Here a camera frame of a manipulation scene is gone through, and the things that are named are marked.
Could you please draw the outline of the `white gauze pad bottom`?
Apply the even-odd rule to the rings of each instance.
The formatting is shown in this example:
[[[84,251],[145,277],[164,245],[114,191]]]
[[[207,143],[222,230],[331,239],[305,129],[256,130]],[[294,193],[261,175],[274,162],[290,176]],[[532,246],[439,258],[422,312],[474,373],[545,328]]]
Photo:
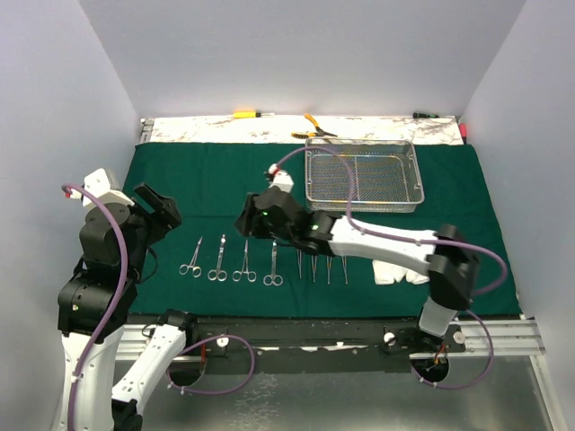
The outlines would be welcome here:
[[[395,265],[380,260],[372,261],[375,284],[389,286],[395,283]]]

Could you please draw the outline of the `steel tweezers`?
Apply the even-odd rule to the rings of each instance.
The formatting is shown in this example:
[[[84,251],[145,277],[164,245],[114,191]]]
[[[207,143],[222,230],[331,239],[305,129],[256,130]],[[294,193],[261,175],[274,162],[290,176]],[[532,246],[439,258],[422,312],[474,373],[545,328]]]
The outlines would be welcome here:
[[[326,257],[326,285],[331,284],[331,274],[332,274],[332,257]]]
[[[311,277],[312,277],[313,283],[316,282],[317,259],[318,259],[318,256],[311,256],[311,259],[310,259]]]
[[[348,274],[348,262],[347,257],[341,257],[342,272],[344,277],[345,285],[349,284],[349,274]]]
[[[300,280],[303,278],[302,262],[303,262],[303,253],[301,250],[296,250],[297,274]]]

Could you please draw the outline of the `white gauze pad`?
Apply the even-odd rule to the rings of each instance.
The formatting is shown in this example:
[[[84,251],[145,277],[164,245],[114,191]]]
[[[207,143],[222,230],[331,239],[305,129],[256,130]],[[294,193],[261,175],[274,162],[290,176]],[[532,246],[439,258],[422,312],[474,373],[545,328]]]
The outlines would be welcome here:
[[[380,260],[372,261],[375,284],[389,286],[395,283],[395,265]]]
[[[419,274],[417,272],[414,271],[407,271],[405,274],[405,280],[408,283],[414,284],[414,285],[421,285],[421,284],[426,284],[429,282],[429,277],[428,276],[424,276],[422,274]]]
[[[410,271],[407,268],[398,267],[394,270],[394,282],[408,282],[410,283]]]

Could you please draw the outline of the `steel mesh instrument tray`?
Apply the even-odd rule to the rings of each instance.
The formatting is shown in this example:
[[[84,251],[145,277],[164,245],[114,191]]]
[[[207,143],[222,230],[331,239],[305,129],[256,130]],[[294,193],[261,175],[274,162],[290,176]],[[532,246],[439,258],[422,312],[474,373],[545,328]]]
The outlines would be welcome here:
[[[305,146],[305,196],[313,210],[412,213],[424,202],[415,146],[407,140],[310,138]]]

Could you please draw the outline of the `white gauze pad top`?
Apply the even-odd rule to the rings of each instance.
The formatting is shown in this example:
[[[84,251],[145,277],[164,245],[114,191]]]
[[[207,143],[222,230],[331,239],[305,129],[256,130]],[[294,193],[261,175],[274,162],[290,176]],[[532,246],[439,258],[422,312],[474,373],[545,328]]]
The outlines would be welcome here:
[[[424,276],[422,274],[419,274],[417,272],[414,271],[407,271],[405,274],[405,280],[408,283],[414,284],[414,285],[421,285],[421,284],[426,284],[429,282],[429,277],[428,276]]]

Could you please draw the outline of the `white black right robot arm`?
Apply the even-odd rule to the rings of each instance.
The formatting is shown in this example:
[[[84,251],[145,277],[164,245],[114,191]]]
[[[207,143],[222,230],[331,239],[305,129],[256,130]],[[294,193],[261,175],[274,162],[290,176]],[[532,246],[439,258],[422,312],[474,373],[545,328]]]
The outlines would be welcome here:
[[[471,304],[480,261],[450,224],[438,232],[367,224],[309,211],[273,186],[247,195],[234,227],[243,237],[282,240],[308,255],[378,260],[428,277],[429,296],[412,330],[414,344],[424,351],[441,345],[450,322]]]

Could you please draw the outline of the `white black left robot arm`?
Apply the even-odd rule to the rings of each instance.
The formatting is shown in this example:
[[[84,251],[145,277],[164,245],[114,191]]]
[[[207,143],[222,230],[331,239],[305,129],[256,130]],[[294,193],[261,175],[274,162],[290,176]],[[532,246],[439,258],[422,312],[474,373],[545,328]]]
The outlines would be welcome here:
[[[55,430],[139,430],[146,405],[178,354],[199,341],[192,317],[168,310],[127,373],[114,379],[116,356],[129,309],[137,298],[151,247],[181,225],[173,198],[138,184],[133,200],[108,189],[64,186],[93,208],[79,238],[83,254],[57,298],[57,328],[65,355],[65,380]]]

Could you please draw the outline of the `steel surgical scissors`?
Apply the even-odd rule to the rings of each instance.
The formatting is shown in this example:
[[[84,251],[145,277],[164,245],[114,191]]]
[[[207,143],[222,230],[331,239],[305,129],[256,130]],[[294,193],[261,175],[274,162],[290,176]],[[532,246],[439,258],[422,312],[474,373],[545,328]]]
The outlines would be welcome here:
[[[217,264],[208,272],[209,281],[219,281],[224,282],[227,280],[227,272],[223,269],[223,261],[225,256],[226,248],[226,236],[223,234],[220,239],[218,254],[217,254]]]

